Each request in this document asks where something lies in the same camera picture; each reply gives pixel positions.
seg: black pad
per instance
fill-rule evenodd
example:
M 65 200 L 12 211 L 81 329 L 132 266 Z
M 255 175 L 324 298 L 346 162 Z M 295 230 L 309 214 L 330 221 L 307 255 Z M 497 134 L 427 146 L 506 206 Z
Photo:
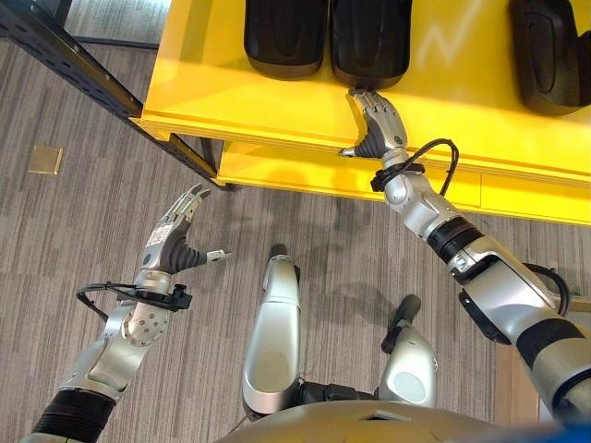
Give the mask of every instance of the black pad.
M 591 31 L 578 37 L 568 0 L 512 0 L 513 45 L 525 105 L 567 114 L 591 103 Z
M 332 0 L 332 72 L 368 90 L 397 83 L 410 61 L 412 0 Z
M 548 318 L 524 330 L 517 339 L 517 349 L 530 368 L 537 355 L 552 343 L 565 339 L 582 339 L 584 335 L 569 320 Z
M 114 407 L 113 399 L 98 392 L 60 390 L 51 404 L 45 408 L 33 433 L 94 443 L 107 424 Z
M 275 78 L 313 74 L 322 62 L 327 21 L 328 0 L 247 0 L 250 64 Z

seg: lower shelf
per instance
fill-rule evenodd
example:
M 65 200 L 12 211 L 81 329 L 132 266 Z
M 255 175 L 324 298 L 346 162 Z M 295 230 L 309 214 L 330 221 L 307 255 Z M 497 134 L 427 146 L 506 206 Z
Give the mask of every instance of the lower shelf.
M 446 174 L 441 162 L 423 162 L 434 189 Z M 218 181 L 331 196 L 383 201 L 369 185 L 380 163 L 315 150 L 227 142 Z M 447 198 L 458 208 L 488 214 L 591 225 L 591 184 L 458 165 Z

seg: black object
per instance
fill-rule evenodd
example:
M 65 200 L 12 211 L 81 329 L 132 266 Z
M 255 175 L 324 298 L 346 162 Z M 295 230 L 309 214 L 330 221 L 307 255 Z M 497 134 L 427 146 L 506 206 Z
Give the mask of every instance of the black object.
M 286 256 L 287 255 L 287 246 L 281 243 L 277 243 L 271 246 L 271 252 L 269 253 L 269 260 L 271 260 L 275 256 Z
M 210 185 L 229 189 L 212 180 L 217 174 L 215 165 L 206 162 L 179 136 L 172 134 L 168 141 L 156 140 L 132 123 L 129 117 L 141 117 L 142 103 L 38 2 L 0 0 L 0 32 L 123 123 L 206 179 Z
M 332 72 L 353 88 L 396 84 L 410 61 L 412 0 L 332 0 Z
M 398 143 L 403 142 L 399 135 L 395 135 L 394 140 Z M 387 151 L 386 140 L 380 126 L 374 119 L 369 120 L 368 133 L 363 137 L 361 143 L 355 146 L 355 156 L 365 159 L 381 159 Z
M 537 355 L 553 342 L 584 337 L 570 321 L 562 318 L 547 318 L 524 330 L 519 335 L 515 346 L 527 365 L 532 368 Z
M 122 48 L 148 49 L 158 51 L 159 43 L 137 42 L 133 40 L 104 39 L 101 37 L 88 37 L 86 35 L 75 35 L 77 42 L 88 44 L 100 44 L 104 46 L 119 46 Z
M 567 114 L 591 103 L 591 31 L 577 36 L 568 0 L 512 0 L 513 45 L 525 106 Z
M 66 25 L 67 13 L 72 6 L 72 0 L 36 0 L 37 5 L 50 14 L 60 26 Z
M 544 268 L 543 266 L 534 265 L 532 263 L 524 263 L 524 265 L 532 272 L 544 275 L 552 279 L 552 281 L 554 281 L 561 295 L 561 305 L 558 307 L 558 313 L 561 316 L 566 317 L 566 314 L 569 312 L 569 306 L 571 304 L 571 290 L 569 289 L 569 286 L 566 284 L 566 281 L 564 281 L 564 279 L 559 274 L 554 272 L 552 269 Z
M 398 305 L 394 317 L 388 326 L 388 333 L 384 340 L 381 341 L 381 350 L 386 354 L 391 354 L 396 345 L 398 334 L 403 330 L 398 325 L 402 320 L 406 320 L 408 323 L 412 323 L 421 309 L 421 299 L 416 295 L 409 294 L 404 300 Z
M 296 79 L 322 62 L 328 0 L 247 0 L 244 48 L 261 73 Z
M 128 288 L 130 291 L 123 291 L 120 288 Z M 93 283 L 78 289 L 76 298 L 79 299 L 88 309 L 96 313 L 102 321 L 106 322 L 107 316 L 101 309 L 96 307 L 94 300 L 89 299 L 86 293 L 95 291 L 110 291 L 117 294 L 117 301 L 135 300 L 146 305 L 152 305 L 176 312 L 179 309 L 189 309 L 192 295 L 185 292 L 187 287 L 184 284 L 176 284 L 173 293 L 162 294 L 145 291 L 136 288 L 133 284 L 121 283 Z
M 421 163 L 412 163 L 408 167 L 404 167 L 405 163 L 393 164 L 389 168 L 380 169 L 376 171 L 376 176 L 371 179 L 371 189 L 373 192 L 383 192 L 386 189 L 386 185 L 402 170 L 404 171 L 415 171 L 416 173 L 425 173 L 425 166 Z
M 487 339 L 495 341 L 496 343 L 511 344 L 511 341 L 507 336 L 484 315 L 464 289 L 460 292 L 459 297 L 460 303 Z
M 160 253 L 160 267 L 159 270 L 175 275 L 181 270 L 195 268 L 207 263 L 207 253 L 198 251 L 192 248 L 187 243 L 188 221 L 182 221 L 181 227 L 186 229 L 179 229 L 172 231 L 166 242 L 163 250 Z M 144 258 L 144 263 L 147 263 L 150 257 Z
M 455 217 L 427 237 L 427 244 L 445 263 L 449 262 L 464 246 L 484 236 L 474 224 L 464 217 Z
M 113 399 L 98 392 L 60 390 L 43 411 L 33 433 L 94 443 L 107 424 L 114 407 Z
M 291 407 L 321 401 L 341 400 L 376 400 L 376 398 L 372 394 L 360 392 L 348 386 L 335 385 L 333 383 L 330 385 L 321 385 L 319 383 L 305 381 L 295 393 Z
M 448 145 L 450 150 L 452 151 L 452 160 L 450 162 L 450 169 L 447 172 L 447 176 L 445 177 L 445 181 L 443 182 L 443 186 L 441 187 L 440 195 L 445 196 L 448 187 L 450 187 L 450 183 L 453 179 L 453 174 L 455 173 L 455 168 L 458 165 L 458 161 L 460 161 L 460 151 L 458 150 L 455 143 L 453 143 L 448 138 L 436 138 L 431 140 L 425 146 L 423 146 L 420 150 L 415 152 L 412 157 L 406 160 L 403 163 L 395 164 L 386 170 L 379 170 L 376 172 L 376 176 L 371 180 L 371 189 L 374 192 L 381 192 L 385 189 L 386 184 L 392 180 L 396 175 L 403 173 L 404 171 L 419 171 L 425 172 L 425 168 L 422 165 L 415 165 L 415 162 L 425 153 L 429 152 L 433 148 L 439 145 Z

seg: brass floor plate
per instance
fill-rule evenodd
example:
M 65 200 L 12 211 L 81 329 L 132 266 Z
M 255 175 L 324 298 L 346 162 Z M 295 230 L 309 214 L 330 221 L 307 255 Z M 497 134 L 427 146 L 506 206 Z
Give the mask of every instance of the brass floor plate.
M 29 158 L 29 172 L 57 175 L 63 153 L 63 148 L 35 145 Z

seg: black cable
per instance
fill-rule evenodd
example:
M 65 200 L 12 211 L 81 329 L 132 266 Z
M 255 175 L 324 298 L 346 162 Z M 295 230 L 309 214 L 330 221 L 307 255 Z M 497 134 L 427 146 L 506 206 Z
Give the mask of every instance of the black cable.
M 566 317 L 566 313 L 569 311 L 569 305 L 571 304 L 571 291 L 569 290 L 566 281 L 564 281 L 564 279 L 552 269 L 544 268 L 543 266 L 535 265 L 533 263 L 524 263 L 524 265 L 532 272 L 544 275 L 556 283 L 561 295 L 561 304 L 558 308 L 558 313 L 559 315 Z
M 404 171 L 406 171 L 410 167 L 411 164 L 413 164 L 414 162 L 416 162 L 419 159 L 419 157 L 421 157 L 422 155 L 424 155 L 425 153 L 429 152 L 430 150 L 432 150 L 433 148 L 435 148 L 436 146 L 439 146 L 439 145 L 447 145 L 450 147 L 450 150 L 452 151 L 452 159 L 450 162 L 450 169 L 447 172 L 447 176 L 445 177 L 445 181 L 443 182 L 443 186 L 441 187 L 441 191 L 440 191 L 440 195 L 445 196 L 445 193 L 447 192 L 447 189 L 448 189 L 448 187 L 450 187 L 450 183 L 452 182 L 453 174 L 455 173 L 455 168 L 458 165 L 458 161 L 460 161 L 460 151 L 458 150 L 458 147 L 455 146 L 455 144 L 448 138 L 435 138 L 434 140 L 431 140 L 429 143 L 427 143 L 425 146 L 423 146 L 420 150 L 415 152 L 415 154 L 412 157 L 410 157 L 408 160 L 406 160 L 403 163 L 402 168 L 396 172 L 396 175 L 401 174 Z
M 102 321 L 106 323 L 109 319 L 109 316 L 104 313 L 101 309 L 96 307 L 95 301 L 91 300 L 86 293 L 91 293 L 95 291 L 111 291 L 113 293 L 117 293 L 119 295 L 126 296 L 127 294 L 118 288 L 135 288 L 136 286 L 133 284 L 123 284 L 123 283 L 111 283 L 108 281 L 107 283 L 94 283 L 84 286 L 76 291 L 76 298 L 79 299 L 88 309 L 94 312 L 97 316 L 101 318 Z

